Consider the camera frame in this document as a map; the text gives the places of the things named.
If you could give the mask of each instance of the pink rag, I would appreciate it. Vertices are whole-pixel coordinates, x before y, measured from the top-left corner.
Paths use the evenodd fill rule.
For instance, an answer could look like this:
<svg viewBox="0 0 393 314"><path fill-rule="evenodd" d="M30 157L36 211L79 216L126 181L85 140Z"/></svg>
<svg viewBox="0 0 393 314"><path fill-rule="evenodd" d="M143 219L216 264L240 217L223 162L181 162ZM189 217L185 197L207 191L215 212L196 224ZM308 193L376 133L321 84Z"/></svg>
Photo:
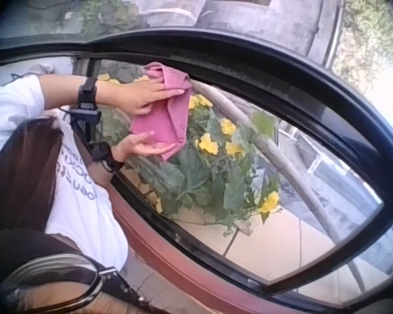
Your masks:
<svg viewBox="0 0 393 314"><path fill-rule="evenodd" d="M145 66L150 79L163 77L166 89L183 89L181 95L169 99L155 101L151 112L143 116L136 116L130 131L138 134L154 131L151 140L162 143L175 143L175 147L162 154L163 161L167 161L173 154L186 144L186 130L188 126L189 98L191 83L188 74L159 62L152 62Z"/></svg>

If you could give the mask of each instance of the sleeve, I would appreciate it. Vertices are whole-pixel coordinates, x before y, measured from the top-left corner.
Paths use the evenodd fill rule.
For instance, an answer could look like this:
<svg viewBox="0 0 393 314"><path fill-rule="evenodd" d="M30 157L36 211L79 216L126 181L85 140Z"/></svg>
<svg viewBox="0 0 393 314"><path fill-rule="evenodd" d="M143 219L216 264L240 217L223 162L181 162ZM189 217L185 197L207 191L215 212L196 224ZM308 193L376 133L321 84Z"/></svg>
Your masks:
<svg viewBox="0 0 393 314"><path fill-rule="evenodd" d="M39 116L44 108L44 95L35 75L0 87L0 150L21 122Z"/></svg>

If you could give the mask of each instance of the hand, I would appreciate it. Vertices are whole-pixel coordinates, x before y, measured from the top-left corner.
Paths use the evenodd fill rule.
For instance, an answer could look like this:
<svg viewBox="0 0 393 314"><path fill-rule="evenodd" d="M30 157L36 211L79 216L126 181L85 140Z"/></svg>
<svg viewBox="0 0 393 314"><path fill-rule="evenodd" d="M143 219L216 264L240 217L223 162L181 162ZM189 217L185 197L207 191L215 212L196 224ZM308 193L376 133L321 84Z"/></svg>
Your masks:
<svg viewBox="0 0 393 314"><path fill-rule="evenodd" d="M118 162L125 162L131 154L141 156L161 155L175 147L174 143L146 143L153 134L153 131L141 134L130 134L112 147L113 158Z"/></svg>
<svg viewBox="0 0 393 314"><path fill-rule="evenodd" d="M116 106L135 115L148 114L150 103L183 94L184 90L165 90L163 78L141 80L130 84L117 85Z"/></svg>

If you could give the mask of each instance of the black wrist strap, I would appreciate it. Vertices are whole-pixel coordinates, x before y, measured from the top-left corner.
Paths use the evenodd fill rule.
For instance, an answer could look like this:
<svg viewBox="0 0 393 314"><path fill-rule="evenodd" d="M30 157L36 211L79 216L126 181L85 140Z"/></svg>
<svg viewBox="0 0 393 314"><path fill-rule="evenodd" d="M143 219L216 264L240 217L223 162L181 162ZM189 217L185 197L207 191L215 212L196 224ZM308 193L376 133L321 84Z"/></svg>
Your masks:
<svg viewBox="0 0 393 314"><path fill-rule="evenodd" d="M93 145L92 160L94 162L101 162L103 168L110 173L114 173L124 166L123 162L113 159L111 147L106 142L99 142Z"/></svg>
<svg viewBox="0 0 393 314"><path fill-rule="evenodd" d="M88 77L79 88L77 103L80 109L97 110L96 106L96 78Z"/></svg>

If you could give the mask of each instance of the sky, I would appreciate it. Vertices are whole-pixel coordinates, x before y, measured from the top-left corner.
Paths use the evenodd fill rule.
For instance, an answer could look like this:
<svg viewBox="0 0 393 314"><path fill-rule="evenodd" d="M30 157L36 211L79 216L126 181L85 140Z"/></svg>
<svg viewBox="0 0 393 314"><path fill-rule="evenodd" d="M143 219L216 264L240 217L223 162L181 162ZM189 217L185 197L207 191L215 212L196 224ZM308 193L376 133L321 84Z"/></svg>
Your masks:
<svg viewBox="0 0 393 314"><path fill-rule="evenodd" d="M393 128L393 69L387 69L365 95Z"/></svg>

